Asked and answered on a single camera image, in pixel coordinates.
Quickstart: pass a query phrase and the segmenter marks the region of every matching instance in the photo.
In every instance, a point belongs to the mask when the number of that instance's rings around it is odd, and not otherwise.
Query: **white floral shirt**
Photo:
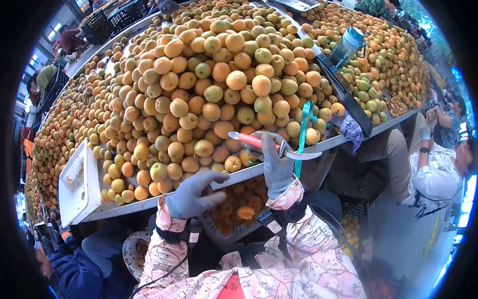
[[[276,210],[286,210],[301,201],[304,189],[298,179],[276,200],[266,205]],[[160,198],[156,225],[163,230],[180,232],[184,220],[176,220],[163,212],[164,198]],[[263,253],[255,256],[262,269],[243,267],[238,252],[226,254],[221,259],[222,271],[208,270],[189,277],[185,261],[171,275],[143,288],[134,298],[201,298],[215,299],[231,276],[239,275],[245,298],[365,298],[365,292],[349,257],[340,249],[330,228],[316,217],[307,206],[305,216],[287,226],[287,239],[299,248],[314,255],[305,255],[292,248],[292,262],[278,248],[279,238],[271,238]],[[164,275],[187,254],[184,242],[166,243],[153,232],[145,257],[140,286]]]
[[[427,207],[429,211],[446,206],[462,187],[462,179],[458,174],[451,157],[456,158],[456,152],[435,144],[428,154],[428,166],[417,170],[420,152],[410,156],[412,175],[408,192],[410,196],[402,204],[413,205],[415,195],[419,190],[423,195],[418,205]]]

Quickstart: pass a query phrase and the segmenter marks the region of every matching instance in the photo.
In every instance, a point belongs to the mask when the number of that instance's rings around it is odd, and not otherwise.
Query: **plastic crate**
[[[108,17],[112,28],[111,38],[123,29],[144,18],[148,13],[144,0],[134,0],[116,8]]]
[[[68,83],[68,77],[61,68],[56,68],[56,74],[54,80],[50,80],[46,86],[46,91],[42,99],[42,112],[48,111],[53,105],[53,102],[56,100],[60,91]]]
[[[86,24],[81,26],[81,30],[92,44],[104,44],[112,32],[111,25],[103,10],[95,12]]]

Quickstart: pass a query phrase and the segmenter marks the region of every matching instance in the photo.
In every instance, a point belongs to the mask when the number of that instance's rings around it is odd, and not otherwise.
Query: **purple cloth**
[[[339,131],[345,135],[345,138],[353,143],[352,153],[356,153],[363,141],[362,128],[352,118],[350,113],[345,110],[342,117],[332,117],[332,123],[339,127]]]

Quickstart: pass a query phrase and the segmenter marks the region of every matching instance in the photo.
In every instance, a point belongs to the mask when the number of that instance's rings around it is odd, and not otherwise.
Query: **red knife handle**
[[[240,133],[239,134],[239,141],[245,142],[247,144],[253,145],[253,146],[258,147],[258,148],[262,148],[261,147],[261,140],[259,138],[253,137],[251,135]],[[277,148],[277,151],[279,151],[279,149],[281,148],[281,146],[277,145],[277,144],[275,145],[275,147]]]

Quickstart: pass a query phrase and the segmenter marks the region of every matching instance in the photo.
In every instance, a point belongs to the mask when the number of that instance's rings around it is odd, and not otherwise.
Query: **pink floral sleeve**
[[[298,179],[276,200],[267,205],[284,210],[301,201],[304,190]],[[162,210],[164,196],[160,199],[156,224],[166,230],[180,232],[185,221],[171,219]],[[279,238],[271,238],[264,252],[256,255],[262,269],[252,270],[242,266],[237,252],[223,257],[223,271],[208,270],[189,277],[187,263],[174,274],[143,289],[135,298],[207,298],[215,299],[230,277],[237,273],[240,287],[246,298],[365,298],[362,284],[349,257],[338,247],[329,227],[307,207],[304,217],[290,223],[287,239],[295,246],[313,255],[306,255],[289,247],[292,261],[279,250]],[[187,253],[185,243],[170,245],[153,234],[140,285],[166,273],[179,263]]]
[[[158,211],[156,213],[156,225],[164,231],[182,232],[186,226],[186,220],[177,220],[171,218],[163,212],[161,207],[165,204],[166,195],[159,199]],[[171,270],[180,263],[187,254],[187,244],[168,244],[161,238],[156,230],[153,230],[151,242],[145,256],[144,271],[141,276],[140,286],[147,284]],[[150,295],[161,292],[165,288],[177,281],[189,277],[189,266],[187,260],[179,266],[172,274],[160,279],[151,288],[143,288],[135,298],[150,298]]]

